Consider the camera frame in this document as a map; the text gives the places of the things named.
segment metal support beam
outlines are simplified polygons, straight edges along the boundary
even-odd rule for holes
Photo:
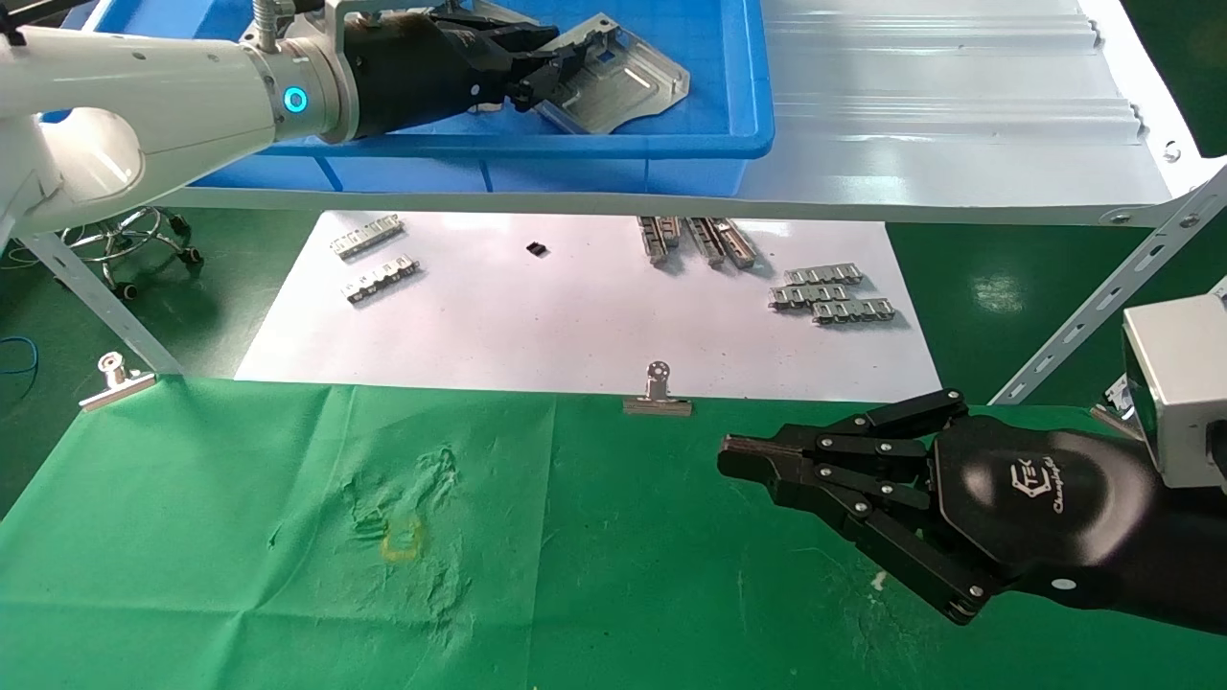
[[[1227,205],[1227,167],[1134,249],[989,401],[1017,405]]]
[[[26,237],[22,243],[64,281],[91,312],[98,314],[115,331],[137,357],[145,360],[150,371],[157,373],[183,373],[183,366],[158,343],[136,317],[124,307],[107,286],[102,284],[59,236],[48,232]]]

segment metal bracket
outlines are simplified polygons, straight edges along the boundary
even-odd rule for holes
[[[654,216],[639,216],[639,231],[643,233],[643,252],[648,262],[658,266],[669,259],[669,242]]]
[[[569,134],[610,134],[638,118],[659,115],[690,93],[690,72],[664,53],[596,15],[542,47],[551,50],[605,34],[578,75],[536,107]]]
[[[348,259],[380,242],[384,242],[399,232],[404,232],[405,223],[400,216],[391,214],[374,222],[367,223],[358,230],[346,232],[334,239],[328,248],[342,259]]]
[[[860,285],[865,275],[860,273],[856,264],[833,264],[829,266],[814,266],[809,269],[793,269],[784,271],[784,279],[789,285],[828,285],[842,282],[844,285]]]
[[[894,306],[883,297],[834,303],[815,302],[811,308],[814,323],[818,325],[894,319]]]
[[[622,411],[628,415],[688,417],[694,408],[690,400],[669,397],[669,365],[656,361],[648,365],[648,390],[644,397],[623,399]]]
[[[804,309],[820,302],[843,302],[848,300],[843,285],[790,285],[772,287],[767,306],[772,309]]]
[[[158,373],[184,373],[183,366],[158,343],[148,329],[124,307],[110,290],[91,271],[80,257],[72,253],[54,232],[32,235],[22,239],[39,262],[55,277],[85,302],[110,330],[124,340],[128,347]]]
[[[1227,206],[1227,166],[1198,189],[1166,223],[1150,235],[1091,293],[1027,363],[989,400],[991,405],[1022,403],[1074,350],[1086,341],[1146,284],[1168,259]]]
[[[737,266],[739,270],[746,270],[755,265],[755,262],[758,260],[758,253],[755,252],[753,246],[750,244],[745,235],[741,235],[741,231],[737,230],[737,226],[733,221],[729,219],[707,220],[712,223],[712,230],[724,241],[724,246],[729,250],[729,257],[733,259],[733,265]]]
[[[98,371],[102,372],[107,382],[107,389],[92,398],[81,400],[81,409],[92,413],[104,408],[115,400],[128,398],[134,393],[140,393],[157,383],[157,374],[153,372],[142,373],[136,370],[124,368],[124,356],[119,352],[107,352],[98,360]]]
[[[357,304],[375,292],[400,282],[401,279],[413,275],[420,265],[409,254],[401,254],[379,268],[364,273],[357,280],[346,282],[345,287],[341,287],[341,295],[345,295],[345,298],[351,303]]]
[[[718,266],[724,263],[724,246],[720,244],[720,236],[712,227],[708,219],[690,219],[686,225],[691,228],[691,238],[698,253],[707,259],[707,265]]]

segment small black component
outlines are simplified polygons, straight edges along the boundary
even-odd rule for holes
[[[188,247],[178,257],[180,262],[183,262],[185,265],[189,266],[195,266],[205,263],[205,258],[200,255],[200,249],[196,249],[195,247]]]
[[[136,300],[136,286],[131,282],[117,282],[115,289],[112,290],[112,292],[114,292],[115,297],[119,297],[123,302],[131,302],[133,300]]]

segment metal binder clip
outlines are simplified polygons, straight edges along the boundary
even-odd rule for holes
[[[648,390],[643,398],[626,398],[622,411],[628,415],[664,415],[688,417],[694,411],[690,400],[674,400],[669,397],[669,365],[652,362],[648,365]]]
[[[104,408],[115,400],[145,390],[157,383],[157,374],[153,372],[141,373],[136,370],[125,370],[124,356],[119,352],[107,352],[103,355],[98,360],[98,371],[102,372],[103,378],[107,381],[107,389],[92,398],[81,400],[81,409],[87,413]]]

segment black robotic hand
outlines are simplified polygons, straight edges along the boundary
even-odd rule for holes
[[[1140,442],[1012,427],[947,389],[728,436],[718,465],[818,516],[960,625],[1018,591],[1227,635],[1227,496],[1166,487]]]
[[[558,27],[440,11],[346,22],[345,56],[362,104],[357,139],[510,99],[519,112],[574,76],[601,37],[542,48]]]

